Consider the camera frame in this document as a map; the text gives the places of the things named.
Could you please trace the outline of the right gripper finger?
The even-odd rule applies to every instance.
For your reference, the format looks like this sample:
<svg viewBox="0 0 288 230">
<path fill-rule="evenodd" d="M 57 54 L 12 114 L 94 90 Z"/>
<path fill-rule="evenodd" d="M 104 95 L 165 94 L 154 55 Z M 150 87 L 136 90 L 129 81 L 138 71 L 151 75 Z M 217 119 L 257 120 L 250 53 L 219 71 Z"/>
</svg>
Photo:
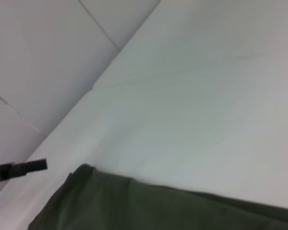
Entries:
<svg viewBox="0 0 288 230">
<path fill-rule="evenodd" d="M 29 161 L 24 163 L 7 163 L 0 165 L 0 182 L 8 181 L 12 178 L 22 177 L 31 172 L 47 170 L 46 159 Z"/>
</svg>

